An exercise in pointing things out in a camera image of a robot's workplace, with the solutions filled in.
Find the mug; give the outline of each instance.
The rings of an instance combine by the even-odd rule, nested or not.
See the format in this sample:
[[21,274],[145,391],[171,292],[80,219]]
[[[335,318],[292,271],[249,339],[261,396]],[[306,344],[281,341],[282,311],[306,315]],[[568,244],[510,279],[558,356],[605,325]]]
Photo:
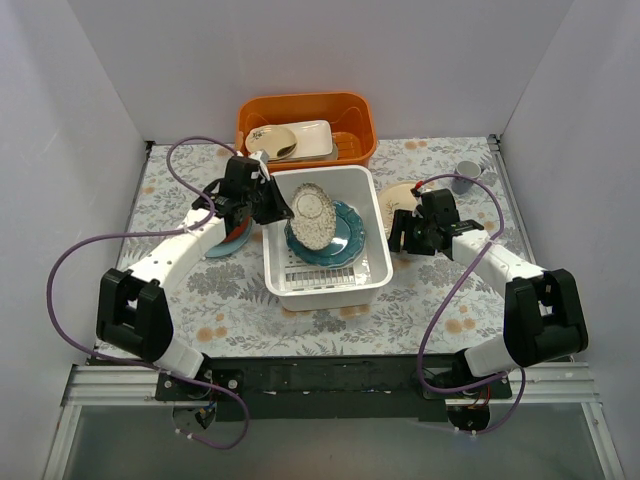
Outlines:
[[[475,162],[471,160],[462,160],[458,162],[456,165],[455,173],[458,175],[464,175],[466,177],[473,178],[477,180],[480,175],[482,175],[482,168]],[[464,178],[454,178],[451,182],[451,190],[453,190],[458,195],[466,193],[469,191],[473,183]]]

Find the white plastic container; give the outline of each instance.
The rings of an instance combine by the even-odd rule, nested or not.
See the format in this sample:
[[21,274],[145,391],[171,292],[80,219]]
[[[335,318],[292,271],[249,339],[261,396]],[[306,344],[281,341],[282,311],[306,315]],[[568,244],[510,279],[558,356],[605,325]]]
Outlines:
[[332,200],[356,210],[364,223],[365,247],[353,264],[337,269],[308,265],[287,247],[286,222],[263,229],[265,283],[287,310],[318,310],[371,303],[393,276],[391,256],[371,173],[364,167],[307,168],[274,173],[285,200],[302,183],[319,185]]

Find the flower pattern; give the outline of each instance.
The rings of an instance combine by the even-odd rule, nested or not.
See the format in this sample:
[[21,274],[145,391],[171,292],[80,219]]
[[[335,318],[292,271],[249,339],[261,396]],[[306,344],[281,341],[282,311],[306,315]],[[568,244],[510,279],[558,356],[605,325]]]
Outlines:
[[[130,229],[174,228],[193,195],[178,185],[165,164],[166,146],[154,146],[135,202]],[[204,188],[224,174],[229,153],[214,145],[179,147],[175,170]],[[453,172],[460,160],[485,169],[480,180],[497,195],[505,213],[499,240],[524,256],[523,238],[509,210],[501,176],[484,138],[424,138],[380,141],[369,163],[376,190],[402,181],[418,181]],[[436,182],[440,188],[449,182]],[[456,197],[463,219],[497,228],[497,214],[484,192],[472,187]],[[132,265],[161,239],[128,239],[118,268]],[[431,316],[464,271],[440,255],[392,254],[394,276],[371,305],[314,312],[289,312],[264,284],[262,236],[226,258],[199,262],[173,292],[169,305],[175,335],[209,356],[363,355],[417,352]],[[427,345],[428,352],[452,353],[477,345],[502,331],[502,299],[472,275],[447,307]],[[98,348],[116,355],[115,347]]]

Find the orange bin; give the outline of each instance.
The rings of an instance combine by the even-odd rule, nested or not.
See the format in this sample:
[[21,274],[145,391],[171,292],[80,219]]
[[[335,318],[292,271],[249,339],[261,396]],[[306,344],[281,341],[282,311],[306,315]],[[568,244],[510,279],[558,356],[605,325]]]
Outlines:
[[275,95],[249,100],[238,112],[236,149],[247,155],[244,140],[254,128],[309,120],[329,122],[333,141],[338,146],[338,159],[278,162],[269,165],[270,171],[369,165],[378,144],[371,107],[363,97],[349,92]]

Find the dish rack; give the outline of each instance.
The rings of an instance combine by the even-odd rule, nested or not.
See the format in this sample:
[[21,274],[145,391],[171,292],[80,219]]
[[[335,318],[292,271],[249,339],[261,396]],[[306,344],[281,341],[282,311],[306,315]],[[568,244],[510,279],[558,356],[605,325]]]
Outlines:
[[376,200],[373,178],[366,168],[350,165],[273,174],[285,199],[302,183],[319,185],[333,200],[341,200],[362,218],[365,247],[345,267],[325,268],[300,260],[287,246],[278,222],[264,227],[265,283],[291,311],[341,308],[371,303],[393,275],[391,257]]

